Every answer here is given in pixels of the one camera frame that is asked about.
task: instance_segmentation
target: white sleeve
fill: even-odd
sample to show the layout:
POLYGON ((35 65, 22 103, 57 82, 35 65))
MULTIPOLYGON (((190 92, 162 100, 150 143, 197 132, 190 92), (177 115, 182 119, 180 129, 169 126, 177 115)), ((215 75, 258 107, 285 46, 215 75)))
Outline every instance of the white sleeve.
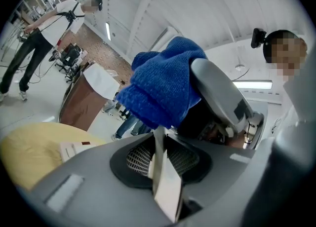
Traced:
POLYGON ((75 0, 66 0, 56 5, 57 13, 64 12, 65 8, 68 8, 72 4, 76 3, 75 0))
POLYGON ((73 21, 72 25, 70 26, 70 30, 72 33, 76 34, 80 29, 81 25, 84 22, 84 17, 79 18, 78 20, 73 21))

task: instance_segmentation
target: black pants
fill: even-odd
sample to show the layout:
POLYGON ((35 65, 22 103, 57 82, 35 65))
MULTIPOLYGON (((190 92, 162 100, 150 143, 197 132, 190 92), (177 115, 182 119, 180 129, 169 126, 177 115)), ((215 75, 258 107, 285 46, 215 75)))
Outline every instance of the black pants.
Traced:
POLYGON ((39 29, 36 29, 28 39, 21 45, 20 49, 17 51, 13 60, 11 61, 8 69, 0 83, 0 92, 5 94, 9 91, 13 76, 18 70, 19 66, 25 59, 25 57, 33 50, 34 54, 27 66, 25 73, 20 80, 19 86, 21 91, 26 91, 29 89, 28 83, 35 72, 35 69, 39 66, 40 62, 47 55, 53 46, 43 37, 39 29))

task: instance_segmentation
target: black hair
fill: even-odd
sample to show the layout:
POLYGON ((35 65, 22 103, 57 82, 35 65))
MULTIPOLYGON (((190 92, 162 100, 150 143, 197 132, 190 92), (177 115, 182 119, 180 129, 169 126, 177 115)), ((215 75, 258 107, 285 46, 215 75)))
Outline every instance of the black hair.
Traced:
POLYGON ((289 38, 298 38, 294 33, 287 30, 278 30, 270 33, 265 38, 266 32, 262 29, 255 28, 252 34, 251 47, 258 48, 263 44, 263 56, 267 63, 272 63, 272 41, 278 38, 284 38, 287 33, 289 38))
POLYGON ((97 3, 96 6, 98 6, 99 10, 101 11, 102 10, 103 1, 102 0, 93 0, 93 1, 95 1, 97 3))

